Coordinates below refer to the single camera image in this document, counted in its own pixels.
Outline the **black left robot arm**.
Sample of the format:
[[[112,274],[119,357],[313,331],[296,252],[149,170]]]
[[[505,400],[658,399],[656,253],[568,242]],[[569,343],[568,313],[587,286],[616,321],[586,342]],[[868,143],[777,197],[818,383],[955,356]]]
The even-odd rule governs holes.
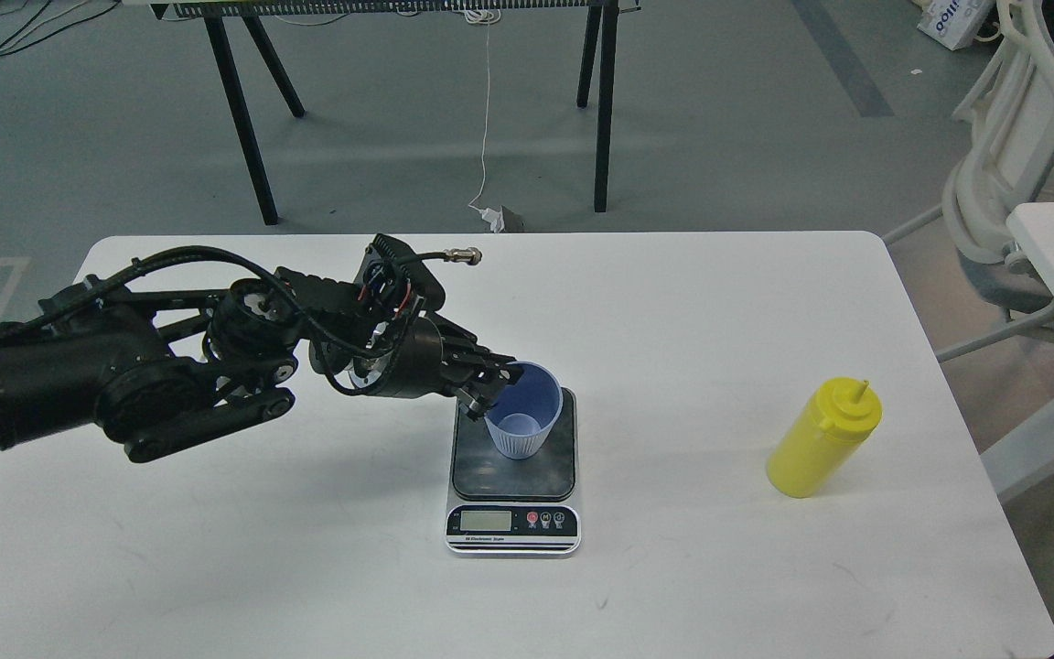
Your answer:
[[[302,342],[344,395],[440,394],[484,416],[523,367],[442,316],[427,268],[480,258],[378,234],[351,282],[199,245],[89,275],[40,317],[0,324],[0,451],[92,423],[147,463],[258,426],[296,403],[285,383]]]

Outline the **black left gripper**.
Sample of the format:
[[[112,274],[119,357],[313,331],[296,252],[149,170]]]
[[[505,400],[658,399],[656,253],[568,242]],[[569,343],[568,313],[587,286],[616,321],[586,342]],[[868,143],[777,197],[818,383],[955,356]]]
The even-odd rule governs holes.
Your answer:
[[[494,384],[518,384],[523,371],[514,356],[493,353],[480,345],[476,334],[436,313],[411,321],[388,354],[371,362],[354,358],[346,370],[354,393],[456,398],[471,420],[485,416],[495,405]]]

